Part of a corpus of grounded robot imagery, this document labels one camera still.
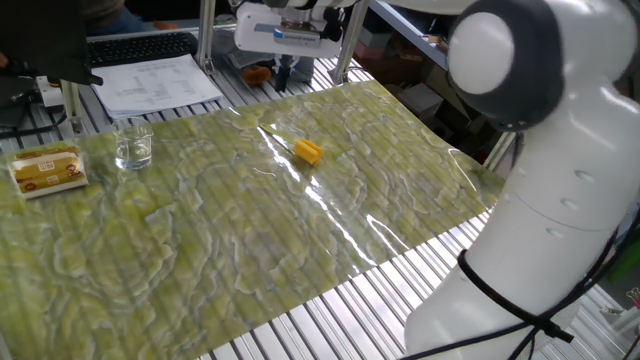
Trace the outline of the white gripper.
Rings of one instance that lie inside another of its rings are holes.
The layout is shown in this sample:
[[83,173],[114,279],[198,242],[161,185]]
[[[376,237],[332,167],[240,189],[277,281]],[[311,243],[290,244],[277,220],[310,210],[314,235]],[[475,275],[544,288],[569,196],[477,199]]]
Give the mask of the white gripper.
[[344,7],[343,1],[244,1],[236,9],[234,41],[244,51],[277,54],[275,90],[283,92],[295,56],[326,58],[339,53]]

